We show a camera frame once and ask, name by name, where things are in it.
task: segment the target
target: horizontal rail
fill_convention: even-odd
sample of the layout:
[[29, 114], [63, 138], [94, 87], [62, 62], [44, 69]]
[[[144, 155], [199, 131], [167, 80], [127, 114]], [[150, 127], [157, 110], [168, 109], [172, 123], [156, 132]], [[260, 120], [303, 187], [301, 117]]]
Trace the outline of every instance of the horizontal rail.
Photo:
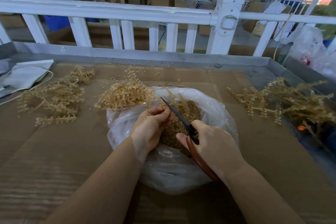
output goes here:
[[[239, 19], [262, 20], [262, 21], [287, 21], [289, 14], [265, 14], [253, 12], [241, 12]], [[288, 22], [303, 22], [314, 24], [336, 24], [336, 17], [312, 16], [312, 15], [292, 15]]]
[[87, 1], [0, 0], [0, 12], [210, 25], [212, 10]]

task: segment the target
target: orange object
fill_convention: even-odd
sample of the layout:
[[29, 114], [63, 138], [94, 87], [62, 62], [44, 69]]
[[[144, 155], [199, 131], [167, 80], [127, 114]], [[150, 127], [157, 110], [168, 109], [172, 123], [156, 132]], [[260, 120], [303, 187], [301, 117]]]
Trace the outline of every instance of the orange object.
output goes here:
[[297, 127], [297, 129], [299, 129], [300, 131], [304, 131], [306, 129], [306, 126], [300, 125]]

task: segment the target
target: scissor handle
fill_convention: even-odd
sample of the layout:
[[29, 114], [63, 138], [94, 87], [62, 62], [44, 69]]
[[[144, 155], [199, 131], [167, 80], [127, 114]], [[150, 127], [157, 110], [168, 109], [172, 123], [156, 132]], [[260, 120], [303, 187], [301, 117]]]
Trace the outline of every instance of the scissor handle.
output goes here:
[[208, 175], [213, 181], [221, 181], [221, 179], [215, 174], [214, 171], [212, 171], [212, 169], [207, 165], [203, 158], [198, 154], [190, 136], [187, 137], [187, 145], [191, 156], [199, 165], [199, 167], [203, 170], [203, 172], [205, 172], [205, 174]]

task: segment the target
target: white fence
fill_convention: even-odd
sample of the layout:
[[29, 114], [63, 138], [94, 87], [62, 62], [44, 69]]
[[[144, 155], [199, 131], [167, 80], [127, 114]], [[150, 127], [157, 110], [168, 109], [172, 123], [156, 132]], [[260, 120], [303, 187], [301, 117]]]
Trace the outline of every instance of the white fence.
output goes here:
[[[187, 23], [185, 52], [193, 53], [197, 25], [210, 25], [211, 33], [207, 54], [228, 54], [239, 19], [268, 21], [254, 51], [262, 56], [278, 22], [312, 24], [336, 24], [336, 17], [264, 14], [241, 12], [245, 0], [217, 0], [215, 10], [173, 8], [147, 5], [122, 5], [103, 2], [60, 0], [0, 0], [0, 13], [18, 13], [31, 31], [36, 43], [49, 44], [37, 15], [68, 16], [77, 46], [92, 47], [85, 18], [109, 19], [115, 49], [122, 49], [120, 26], [124, 48], [134, 50], [132, 21], [149, 22], [149, 50], [158, 50], [159, 22], [167, 23], [167, 52], [176, 52], [179, 23]], [[11, 42], [0, 23], [0, 44]], [[336, 50], [336, 38], [328, 50]]]

